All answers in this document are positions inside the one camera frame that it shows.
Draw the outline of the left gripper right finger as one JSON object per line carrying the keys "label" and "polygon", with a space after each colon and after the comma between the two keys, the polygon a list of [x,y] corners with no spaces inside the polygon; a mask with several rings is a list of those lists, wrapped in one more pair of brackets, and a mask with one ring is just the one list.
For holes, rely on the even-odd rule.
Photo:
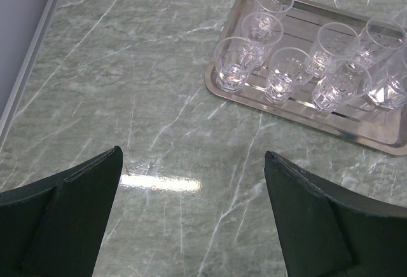
{"label": "left gripper right finger", "polygon": [[330,182],[277,154],[265,180],[288,276],[406,276],[406,208]]}

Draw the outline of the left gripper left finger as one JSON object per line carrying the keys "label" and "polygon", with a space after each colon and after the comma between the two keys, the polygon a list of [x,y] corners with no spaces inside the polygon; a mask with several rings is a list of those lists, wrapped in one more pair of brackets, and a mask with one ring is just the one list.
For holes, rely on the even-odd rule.
{"label": "left gripper left finger", "polygon": [[91,276],[123,167],[115,146],[1,193],[1,276]]}

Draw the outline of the clear glass six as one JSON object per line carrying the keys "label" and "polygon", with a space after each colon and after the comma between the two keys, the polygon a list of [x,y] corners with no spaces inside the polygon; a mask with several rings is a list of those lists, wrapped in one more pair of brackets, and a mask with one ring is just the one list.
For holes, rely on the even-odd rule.
{"label": "clear glass six", "polygon": [[371,89],[367,68],[349,58],[330,63],[312,92],[312,103],[318,111],[333,112],[362,97]]}

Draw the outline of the clear glass seven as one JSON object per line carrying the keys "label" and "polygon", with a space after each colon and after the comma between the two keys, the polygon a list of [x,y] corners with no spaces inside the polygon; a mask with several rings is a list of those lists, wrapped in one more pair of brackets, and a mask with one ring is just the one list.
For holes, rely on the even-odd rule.
{"label": "clear glass seven", "polygon": [[375,105],[386,109],[406,104],[406,46],[389,57],[374,73],[368,97]]}

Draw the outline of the clear glass five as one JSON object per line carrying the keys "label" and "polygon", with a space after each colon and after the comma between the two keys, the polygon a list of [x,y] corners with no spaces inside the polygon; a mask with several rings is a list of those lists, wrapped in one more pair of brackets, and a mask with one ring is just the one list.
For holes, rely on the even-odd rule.
{"label": "clear glass five", "polygon": [[269,102],[283,103],[306,85],[314,76],[312,57],[295,47],[278,49],[271,57],[265,83],[265,98]]}

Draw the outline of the clear glass eight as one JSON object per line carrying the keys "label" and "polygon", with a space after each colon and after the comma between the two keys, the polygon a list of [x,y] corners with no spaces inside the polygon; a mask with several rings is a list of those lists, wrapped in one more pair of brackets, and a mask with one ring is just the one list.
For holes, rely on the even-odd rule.
{"label": "clear glass eight", "polygon": [[349,25],[339,22],[324,24],[317,32],[310,57],[305,59],[305,69],[320,78],[334,60],[352,58],[359,46],[359,35]]}

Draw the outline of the clear glass four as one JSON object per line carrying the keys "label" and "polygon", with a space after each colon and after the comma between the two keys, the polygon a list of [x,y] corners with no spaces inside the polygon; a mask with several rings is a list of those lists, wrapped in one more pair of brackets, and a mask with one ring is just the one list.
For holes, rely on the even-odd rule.
{"label": "clear glass four", "polygon": [[216,84],[224,91],[241,90],[259,60],[258,48],[243,37],[227,37],[214,50]]}

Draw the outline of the clear glass two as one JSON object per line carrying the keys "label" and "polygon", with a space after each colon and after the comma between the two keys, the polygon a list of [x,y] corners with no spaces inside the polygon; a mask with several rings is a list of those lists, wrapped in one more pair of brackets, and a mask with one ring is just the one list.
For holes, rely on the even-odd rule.
{"label": "clear glass two", "polygon": [[389,18],[370,18],[359,34],[360,46],[352,61],[369,69],[398,52],[406,43],[406,31]]}

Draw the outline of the clear glass three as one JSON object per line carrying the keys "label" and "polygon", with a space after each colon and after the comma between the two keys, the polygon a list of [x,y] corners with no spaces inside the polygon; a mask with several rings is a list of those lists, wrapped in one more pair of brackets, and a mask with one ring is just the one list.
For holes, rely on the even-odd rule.
{"label": "clear glass three", "polygon": [[242,36],[258,52],[255,67],[263,65],[272,48],[282,39],[284,28],[281,21],[266,12],[254,12],[247,15],[241,25]]}

